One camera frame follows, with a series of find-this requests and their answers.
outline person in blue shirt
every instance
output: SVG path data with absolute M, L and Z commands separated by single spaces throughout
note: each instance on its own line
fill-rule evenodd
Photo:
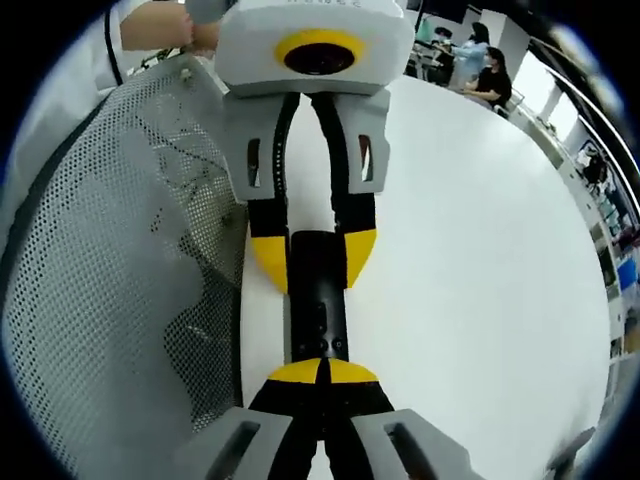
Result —
M 474 81 L 485 65 L 485 55 L 489 47 L 489 29 L 480 22 L 471 25 L 473 33 L 461 47 L 452 47 L 451 55 L 455 57 L 456 66 L 450 86 L 463 88 Z

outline black hair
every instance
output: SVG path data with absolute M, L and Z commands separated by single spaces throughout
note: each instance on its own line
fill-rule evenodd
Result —
M 484 23 L 473 22 L 471 24 L 473 34 L 469 37 L 469 40 L 473 40 L 475 43 L 491 43 L 489 41 L 489 29 Z
M 488 47 L 487 55 L 498 62 L 498 65 L 500 65 L 500 70 L 502 70 L 504 73 L 507 73 L 507 65 L 505 63 L 506 60 L 504 58 L 504 53 L 502 53 L 502 50 L 495 47 Z

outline woman in black shirt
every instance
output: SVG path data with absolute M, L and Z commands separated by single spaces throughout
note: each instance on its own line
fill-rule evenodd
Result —
M 463 93 L 487 102 L 491 107 L 504 107 L 511 98 L 511 79 L 505 66 L 504 54 L 494 47 L 487 49 L 489 66 L 476 80 L 466 85 Z

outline white lab coat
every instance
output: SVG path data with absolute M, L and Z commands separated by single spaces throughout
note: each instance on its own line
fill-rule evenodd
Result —
M 123 80 L 140 58 L 122 51 L 120 22 L 147 0 L 121 0 L 111 8 L 111 43 Z M 104 16 L 91 24 L 54 66 L 20 125 L 7 161 L 0 204 L 0 253 L 16 210 L 55 149 L 117 86 L 105 41 Z

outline person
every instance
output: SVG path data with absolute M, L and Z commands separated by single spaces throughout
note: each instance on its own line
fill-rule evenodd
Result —
M 495 47 L 488 47 L 487 63 L 489 66 L 480 72 L 476 80 L 465 86 L 463 94 L 490 108 L 496 105 L 504 108 L 511 98 L 511 79 L 504 54 Z
M 122 0 L 92 23 L 41 83 L 15 136 L 0 191 L 0 252 L 44 164 L 148 51 L 213 51 L 217 42 L 217 22 L 196 26 L 176 2 Z
M 466 83 L 476 79 L 485 66 L 485 54 L 489 47 L 489 29 L 480 22 L 471 25 L 473 33 L 461 47 L 451 47 L 450 55 L 455 58 L 455 72 L 451 85 L 462 88 Z M 436 47 L 448 53 L 445 48 Z

